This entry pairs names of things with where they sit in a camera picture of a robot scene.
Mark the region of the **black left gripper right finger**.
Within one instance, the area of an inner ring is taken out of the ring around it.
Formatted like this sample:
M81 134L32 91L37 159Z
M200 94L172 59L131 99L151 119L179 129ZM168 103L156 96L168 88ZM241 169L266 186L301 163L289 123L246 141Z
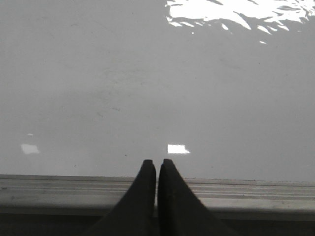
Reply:
M164 159L160 168L157 207L161 236L238 235L207 210L171 159Z

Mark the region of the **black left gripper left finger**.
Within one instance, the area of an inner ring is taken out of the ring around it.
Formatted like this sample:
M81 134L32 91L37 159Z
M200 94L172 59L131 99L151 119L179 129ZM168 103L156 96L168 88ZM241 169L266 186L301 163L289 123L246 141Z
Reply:
M130 188L114 208L81 233L83 236L150 236L156 192L156 169L144 160Z

